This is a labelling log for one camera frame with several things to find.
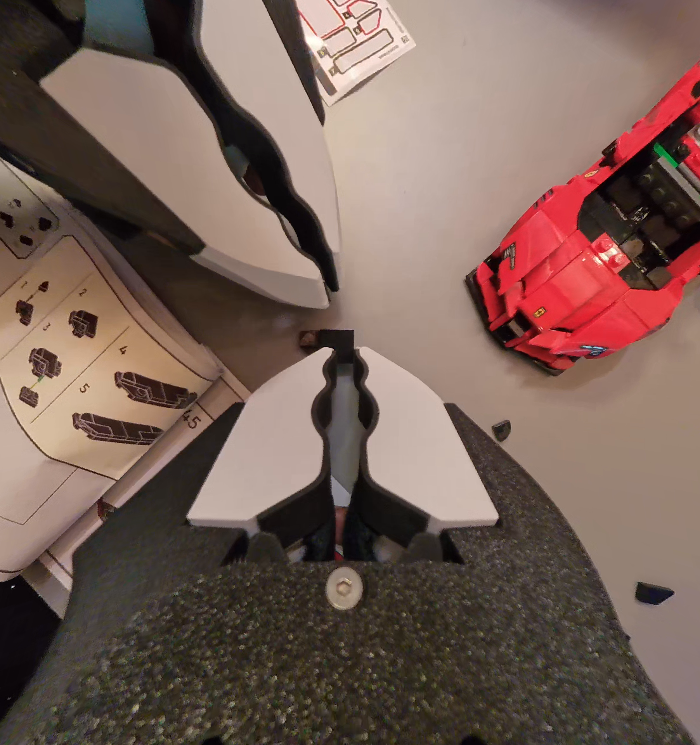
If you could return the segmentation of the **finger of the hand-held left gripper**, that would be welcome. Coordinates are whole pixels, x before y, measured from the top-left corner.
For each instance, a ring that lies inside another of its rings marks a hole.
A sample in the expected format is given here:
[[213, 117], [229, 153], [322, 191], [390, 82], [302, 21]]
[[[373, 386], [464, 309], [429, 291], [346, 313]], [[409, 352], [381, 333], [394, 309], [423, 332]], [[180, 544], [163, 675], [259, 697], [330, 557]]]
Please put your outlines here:
[[328, 308], [318, 266], [235, 177], [174, 71], [81, 49], [40, 86], [202, 240], [197, 265], [280, 303]]
[[194, 2], [193, 55], [225, 152], [239, 153], [244, 189], [279, 226], [265, 279], [247, 283], [338, 291], [336, 183], [296, 2]]

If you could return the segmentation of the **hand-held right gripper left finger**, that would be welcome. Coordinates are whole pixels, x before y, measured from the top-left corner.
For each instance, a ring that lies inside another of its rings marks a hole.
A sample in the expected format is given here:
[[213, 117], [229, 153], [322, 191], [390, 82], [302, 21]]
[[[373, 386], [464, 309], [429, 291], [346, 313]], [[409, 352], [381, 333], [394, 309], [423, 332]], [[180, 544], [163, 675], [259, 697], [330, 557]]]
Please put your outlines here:
[[196, 527], [314, 533], [334, 523], [327, 428], [334, 350], [321, 348], [246, 401], [187, 514]]

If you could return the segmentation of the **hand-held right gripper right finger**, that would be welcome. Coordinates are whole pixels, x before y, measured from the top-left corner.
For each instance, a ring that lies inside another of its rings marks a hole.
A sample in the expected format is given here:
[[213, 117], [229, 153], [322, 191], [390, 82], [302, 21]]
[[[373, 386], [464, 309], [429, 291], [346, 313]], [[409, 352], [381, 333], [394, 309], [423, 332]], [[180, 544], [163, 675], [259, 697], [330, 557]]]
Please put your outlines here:
[[356, 350], [365, 432], [356, 508], [374, 531], [492, 527], [499, 514], [442, 399], [378, 352]]

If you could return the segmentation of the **black L-shaped lego plate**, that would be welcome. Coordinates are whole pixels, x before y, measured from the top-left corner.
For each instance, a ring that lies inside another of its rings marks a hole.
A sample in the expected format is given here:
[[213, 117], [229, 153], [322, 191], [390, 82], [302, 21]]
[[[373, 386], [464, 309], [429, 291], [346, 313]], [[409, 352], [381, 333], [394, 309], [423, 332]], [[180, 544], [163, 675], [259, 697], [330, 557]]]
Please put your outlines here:
[[338, 364], [351, 364], [355, 357], [355, 330], [320, 329], [317, 332], [317, 346], [334, 350]]

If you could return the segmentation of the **red lego sports car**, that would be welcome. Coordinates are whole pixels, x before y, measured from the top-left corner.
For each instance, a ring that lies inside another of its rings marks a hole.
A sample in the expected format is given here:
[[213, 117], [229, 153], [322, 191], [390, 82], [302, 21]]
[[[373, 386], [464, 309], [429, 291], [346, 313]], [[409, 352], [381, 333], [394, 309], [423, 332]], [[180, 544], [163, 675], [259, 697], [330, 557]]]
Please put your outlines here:
[[700, 275], [700, 59], [465, 278], [486, 330], [552, 376], [664, 327]]

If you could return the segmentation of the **lego sticker sheet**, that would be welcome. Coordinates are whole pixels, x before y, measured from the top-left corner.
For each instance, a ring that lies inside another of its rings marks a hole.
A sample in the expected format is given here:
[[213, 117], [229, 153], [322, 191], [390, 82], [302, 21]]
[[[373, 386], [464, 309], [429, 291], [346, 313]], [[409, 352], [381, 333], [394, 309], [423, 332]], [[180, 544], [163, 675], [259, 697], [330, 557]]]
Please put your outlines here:
[[297, 1], [310, 61], [331, 106], [415, 47], [386, 1]]

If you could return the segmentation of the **lego instruction booklet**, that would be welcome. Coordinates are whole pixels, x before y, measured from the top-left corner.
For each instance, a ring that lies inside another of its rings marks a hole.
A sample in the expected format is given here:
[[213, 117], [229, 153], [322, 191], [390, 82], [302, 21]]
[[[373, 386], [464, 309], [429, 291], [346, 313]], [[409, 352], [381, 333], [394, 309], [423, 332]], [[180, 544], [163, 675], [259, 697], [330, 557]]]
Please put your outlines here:
[[0, 158], [0, 582], [73, 554], [248, 389], [65, 198]]

